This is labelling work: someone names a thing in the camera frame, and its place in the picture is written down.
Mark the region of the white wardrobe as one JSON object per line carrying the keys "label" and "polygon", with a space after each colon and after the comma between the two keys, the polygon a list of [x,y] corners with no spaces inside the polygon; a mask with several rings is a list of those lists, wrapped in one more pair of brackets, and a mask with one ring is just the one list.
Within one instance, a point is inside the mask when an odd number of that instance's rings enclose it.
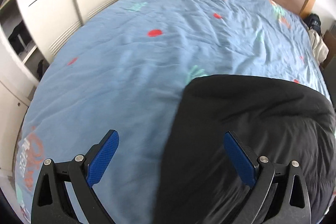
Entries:
{"label": "white wardrobe", "polygon": [[12,174],[20,127],[39,84],[29,59],[40,53],[51,63],[76,30],[115,1],[1,0],[19,18],[12,29],[1,29],[1,175]]}

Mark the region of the black backpack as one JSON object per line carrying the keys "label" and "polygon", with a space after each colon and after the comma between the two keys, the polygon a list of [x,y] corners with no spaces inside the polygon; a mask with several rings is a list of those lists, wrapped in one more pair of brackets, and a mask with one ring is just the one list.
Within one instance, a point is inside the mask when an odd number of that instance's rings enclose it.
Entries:
{"label": "black backpack", "polygon": [[319,35],[321,35],[321,20],[317,14],[311,13],[303,21],[309,30],[315,30]]}

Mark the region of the cream cloth bag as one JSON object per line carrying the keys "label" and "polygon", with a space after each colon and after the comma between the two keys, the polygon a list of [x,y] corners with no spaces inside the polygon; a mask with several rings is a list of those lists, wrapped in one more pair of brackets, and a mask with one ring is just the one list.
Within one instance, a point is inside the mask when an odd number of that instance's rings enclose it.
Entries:
{"label": "cream cloth bag", "polygon": [[317,64],[320,65],[326,60],[329,49],[316,30],[309,29],[308,35],[313,56]]}

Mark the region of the blue cartoon bedsheet bed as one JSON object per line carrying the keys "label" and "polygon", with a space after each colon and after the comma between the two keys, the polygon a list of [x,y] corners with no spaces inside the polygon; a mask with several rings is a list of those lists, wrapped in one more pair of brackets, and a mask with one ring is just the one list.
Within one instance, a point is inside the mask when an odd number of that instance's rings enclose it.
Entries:
{"label": "blue cartoon bedsheet bed", "polygon": [[271,0],[119,0],[74,33],[35,92],[15,164],[25,220],[44,160],[73,159],[114,129],[120,145],[95,192],[117,223],[151,223],[183,89],[210,75],[329,95],[300,18]]}

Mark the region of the black puffer coat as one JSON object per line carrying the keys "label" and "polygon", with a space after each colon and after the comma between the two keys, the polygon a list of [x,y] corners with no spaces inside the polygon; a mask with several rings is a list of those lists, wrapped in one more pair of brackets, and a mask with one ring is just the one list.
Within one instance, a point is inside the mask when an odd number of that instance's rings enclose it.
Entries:
{"label": "black puffer coat", "polygon": [[228,223],[248,188],[224,150],[224,134],[271,162],[299,162],[311,221],[335,185],[335,111],[321,93],[285,80],[215,75],[183,92],[161,161],[154,223]]}

